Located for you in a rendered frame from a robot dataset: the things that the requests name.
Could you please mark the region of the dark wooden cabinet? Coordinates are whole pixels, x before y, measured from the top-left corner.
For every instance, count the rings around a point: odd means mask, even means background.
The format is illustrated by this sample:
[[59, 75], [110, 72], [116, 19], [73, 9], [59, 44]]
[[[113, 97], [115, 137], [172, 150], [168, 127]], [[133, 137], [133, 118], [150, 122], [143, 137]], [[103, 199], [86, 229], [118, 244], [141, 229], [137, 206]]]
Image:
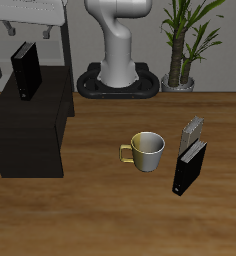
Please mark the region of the dark wooden cabinet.
[[14, 77], [0, 95], [0, 174], [4, 178], [61, 178], [66, 120], [74, 115], [70, 70], [43, 66], [43, 82], [29, 101]]

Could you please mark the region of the yellow and white mug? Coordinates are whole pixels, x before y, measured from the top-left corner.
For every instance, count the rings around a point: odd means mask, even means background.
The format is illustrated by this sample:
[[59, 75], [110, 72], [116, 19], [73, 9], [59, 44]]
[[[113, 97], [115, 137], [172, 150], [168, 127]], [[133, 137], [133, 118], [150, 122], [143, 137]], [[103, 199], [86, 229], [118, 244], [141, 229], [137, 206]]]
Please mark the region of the yellow and white mug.
[[[133, 163], [142, 172], [152, 172], [159, 164], [163, 150], [164, 139], [153, 132], [140, 132], [135, 134], [129, 145], [122, 144], [119, 148], [119, 159], [123, 163]], [[123, 149], [132, 151], [132, 158], [124, 158]]]

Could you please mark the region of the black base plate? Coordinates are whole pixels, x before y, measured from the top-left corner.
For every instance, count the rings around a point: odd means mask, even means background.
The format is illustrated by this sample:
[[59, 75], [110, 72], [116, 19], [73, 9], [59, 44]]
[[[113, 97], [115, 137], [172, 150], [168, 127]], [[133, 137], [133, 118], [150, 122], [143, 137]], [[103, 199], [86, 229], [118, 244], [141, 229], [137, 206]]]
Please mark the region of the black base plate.
[[112, 88], [97, 79], [100, 63], [90, 63], [87, 71], [77, 80], [77, 90], [81, 96], [89, 99], [147, 99], [154, 97], [160, 88], [159, 79], [149, 71], [144, 62], [136, 62], [139, 79], [124, 88]]

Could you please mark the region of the black book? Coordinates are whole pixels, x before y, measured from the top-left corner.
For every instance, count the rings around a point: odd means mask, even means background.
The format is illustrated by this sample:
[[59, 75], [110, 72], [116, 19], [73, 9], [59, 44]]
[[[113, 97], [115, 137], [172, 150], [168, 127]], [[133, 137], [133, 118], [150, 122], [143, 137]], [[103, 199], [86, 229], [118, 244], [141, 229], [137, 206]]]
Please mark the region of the black book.
[[178, 158], [172, 191], [181, 196], [199, 176], [207, 143], [195, 140]]
[[30, 101], [42, 83], [35, 42], [24, 42], [11, 56], [20, 98]]

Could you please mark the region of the green pot plant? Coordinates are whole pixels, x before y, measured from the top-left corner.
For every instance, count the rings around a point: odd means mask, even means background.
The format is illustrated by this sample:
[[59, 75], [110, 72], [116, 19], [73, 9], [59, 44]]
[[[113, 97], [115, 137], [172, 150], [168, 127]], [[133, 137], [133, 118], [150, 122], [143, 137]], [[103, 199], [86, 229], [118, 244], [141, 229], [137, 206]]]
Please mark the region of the green pot plant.
[[172, 48], [169, 73], [161, 79], [162, 92], [192, 92], [195, 81], [189, 76], [194, 61], [204, 60], [201, 54], [208, 48], [220, 45], [215, 41], [219, 28], [213, 30], [203, 38], [209, 21], [198, 28], [194, 24], [214, 8], [220, 6], [225, 0], [213, 0], [206, 4], [206, 0], [195, 9], [189, 9], [191, 0], [172, 0], [173, 13], [165, 9], [168, 19], [165, 19], [160, 28], [167, 24], [171, 31], [166, 31], [169, 39], [167, 44]]

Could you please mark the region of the grey book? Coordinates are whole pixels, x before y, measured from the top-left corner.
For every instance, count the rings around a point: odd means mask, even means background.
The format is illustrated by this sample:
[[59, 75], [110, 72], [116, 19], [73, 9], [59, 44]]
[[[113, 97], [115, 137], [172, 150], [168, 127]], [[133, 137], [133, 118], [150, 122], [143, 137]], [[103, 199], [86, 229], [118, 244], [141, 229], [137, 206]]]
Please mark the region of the grey book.
[[200, 138], [204, 119], [195, 116], [182, 130], [179, 155], [181, 155], [196, 139]]

